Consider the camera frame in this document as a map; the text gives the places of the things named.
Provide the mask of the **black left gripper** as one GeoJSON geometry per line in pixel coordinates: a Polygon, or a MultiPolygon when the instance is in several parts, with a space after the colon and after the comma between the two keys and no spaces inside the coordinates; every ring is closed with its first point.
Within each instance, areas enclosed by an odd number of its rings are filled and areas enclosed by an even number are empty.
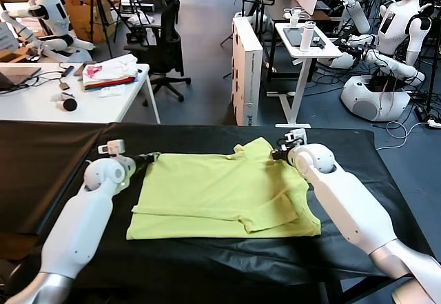
{"type": "Polygon", "coordinates": [[[149,164],[154,163],[160,155],[160,152],[149,152],[135,156],[133,158],[136,166],[134,173],[139,173],[144,170],[149,164]]]}

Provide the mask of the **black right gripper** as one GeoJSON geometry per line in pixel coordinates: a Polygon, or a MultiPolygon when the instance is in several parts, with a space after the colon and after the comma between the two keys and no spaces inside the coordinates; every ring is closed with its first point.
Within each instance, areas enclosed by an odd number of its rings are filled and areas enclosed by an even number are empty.
{"type": "Polygon", "coordinates": [[[276,149],[271,152],[271,157],[273,160],[283,160],[283,161],[292,161],[292,151],[293,149],[283,150],[276,149]]]}

